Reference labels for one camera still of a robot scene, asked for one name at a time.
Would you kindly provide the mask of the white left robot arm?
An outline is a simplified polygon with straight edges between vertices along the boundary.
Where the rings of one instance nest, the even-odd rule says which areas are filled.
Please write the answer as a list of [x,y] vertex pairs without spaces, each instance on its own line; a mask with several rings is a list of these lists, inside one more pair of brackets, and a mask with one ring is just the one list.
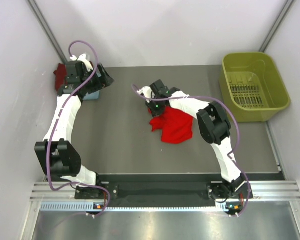
[[80,154],[72,145],[72,133],[84,98],[109,87],[114,79],[101,63],[93,66],[88,60],[72,60],[64,68],[50,128],[43,140],[35,143],[34,151],[53,191],[58,190],[53,186],[53,179],[59,178],[68,185],[86,189],[96,199],[103,194],[104,187],[99,175],[83,166]]

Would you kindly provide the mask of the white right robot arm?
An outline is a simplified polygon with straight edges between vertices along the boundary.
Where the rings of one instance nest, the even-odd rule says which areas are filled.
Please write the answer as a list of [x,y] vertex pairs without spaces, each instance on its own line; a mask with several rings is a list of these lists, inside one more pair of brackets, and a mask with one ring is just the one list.
[[214,150],[223,179],[221,192],[212,193],[212,198],[250,198],[250,183],[238,167],[232,148],[232,126],[226,113],[228,108],[221,101],[211,97],[202,101],[199,96],[190,96],[175,87],[168,88],[161,80],[141,88],[137,93],[145,99],[146,106],[155,117],[171,107],[197,120],[201,137]]

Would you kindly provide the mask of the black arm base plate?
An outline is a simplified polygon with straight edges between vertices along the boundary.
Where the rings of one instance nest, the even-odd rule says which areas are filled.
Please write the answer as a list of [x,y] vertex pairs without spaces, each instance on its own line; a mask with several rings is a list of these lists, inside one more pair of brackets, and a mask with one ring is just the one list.
[[110,207],[212,207],[209,187],[222,183],[217,173],[99,174],[97,183],[110,192]]

